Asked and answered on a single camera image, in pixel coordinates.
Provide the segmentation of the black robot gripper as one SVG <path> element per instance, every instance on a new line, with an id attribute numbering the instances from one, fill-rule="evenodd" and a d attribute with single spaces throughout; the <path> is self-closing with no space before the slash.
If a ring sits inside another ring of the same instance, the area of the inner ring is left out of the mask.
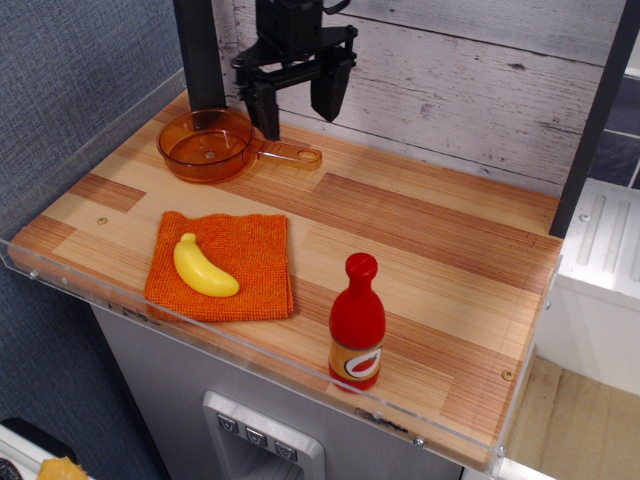
<path id="1" fill-rule="evenodd" d="M 323 18 L 349 3 L 257 1 L 257 42 L 231 62 L 252 124 L 270 141 L 280 139 L 276 91 L 311 83 L 311 106 L 324 120 L 340 113 L 355 65 L 351 25 L 324 27 Z"/>

